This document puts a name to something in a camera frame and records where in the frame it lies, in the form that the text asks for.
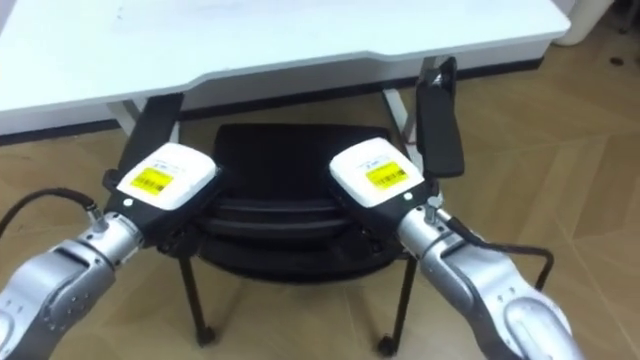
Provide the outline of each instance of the black chair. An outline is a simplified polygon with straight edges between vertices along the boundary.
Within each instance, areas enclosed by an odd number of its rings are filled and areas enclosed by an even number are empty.
[[[438,75],[439,82],[433,81]],[[416,90],[417,145],[425,177],[458,176],[464,169],[453,113],[455,60],[424,77]],[[148,101],[118,169],[105,174],[112,189],[123,174],[169,139],[181,94]],[[223,168],[224,190],[182,231],[158,239],[158,250],[180,263],[196,328],[204,346],[215,334],[202,315],[191,257],[252,279],[313,284],[361,277],[406,259],[394,331],[378,344],[384,356],[398,350],[417,262],[395,238],[362,228],[334,201],[328,186],[330,159],[384,128],[343,125],[225,125],[213,154]]]

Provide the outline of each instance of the black cable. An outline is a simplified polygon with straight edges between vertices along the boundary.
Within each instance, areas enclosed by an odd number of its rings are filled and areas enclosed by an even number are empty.
[[[63,199],[71,200],[78,205],[82,206],[85,211],[92,211],[97,208],[96,202],[93,201],[92,198],[87,195],[77,192],[75,190],[65,189],[65,188],[52,188],[52,189],[42,189],[36,192],[33,192],[15,203],[9,211],[2,217],[0,220],[0,238],[4,234],[4,231],[9,226],[9,223],[13,220],[13,218],[18,214],[18,212],[25,207],[25,205],[29,204],[33,200],[41,198],[43,196],[57,196]]]
[[[479,248],[509,254],[531,255],[545,258],[545,264],[542,267],[540,274],[538,275],[538,280],[536,281],[535,285],[536,289],[539,291],[541,291],[544,287],[544,284],[547,282],[547,278],[549,277],[549,273],[551,273],[551,269],[553,269],[553,264],[555,263],[553,253],[548,249],[527,245],[495,244],[484,242],[481,238],[471,232],[469,228],[464,226],[464,224],[456,217],[451,217],[451,219],[449,219],[446,224],[449,229],[451,229],[451,231],[460,235],[466,242]]]

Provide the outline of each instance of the robotic arm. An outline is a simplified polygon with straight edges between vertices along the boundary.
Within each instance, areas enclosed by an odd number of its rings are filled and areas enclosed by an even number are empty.
[[[210,157],[168,143],[120,181],[91,227],[24,263],[0,293],[0,360],[44,360],[139,249],[157,246],[213,196]]]
[[[507,255],[470,244],[476,235],[439,208],[420,171],[386,140],[352,146],[330,172],[338,199],[374,233],[397,234],[487,358],[584,359],[562,310]]]
[[[566,317],[501,252],[430,197],[418,169],[373,139],[330,164],[336,195],[380,236],[397,234],[425,277],[469,322],[490,359],[578,360]],[[115,282],[139,249],[159,246],[215,195],[219,168],[206,155],[165,144],[118,183],[91,227],[28,260],[0,293],[0,360],[48,359],[65,333]]]

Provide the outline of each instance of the chair wheel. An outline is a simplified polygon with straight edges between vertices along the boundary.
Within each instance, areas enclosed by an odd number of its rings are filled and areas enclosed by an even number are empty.
[[[396,355],[398,352],[398,346],[391,336],[386,335],[378,343],[378,353],[385,358],[390,358]]]
[[[216,339],[216,333],[212,328],[207,326],[205,331],[198,334],[196,337],[198,338],[198,345],[200,345],[200,347],[205,347]]]

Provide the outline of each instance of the chair seat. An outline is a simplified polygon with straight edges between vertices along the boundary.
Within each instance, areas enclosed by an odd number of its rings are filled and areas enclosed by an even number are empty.
[[[350,279],[393,262],[395,239],[367,234],[333,199],[328,164],[378,127],[230,124],[214,158],[230,179],[199,221],[211,238],[199,256],[241,276],[308,283]]]

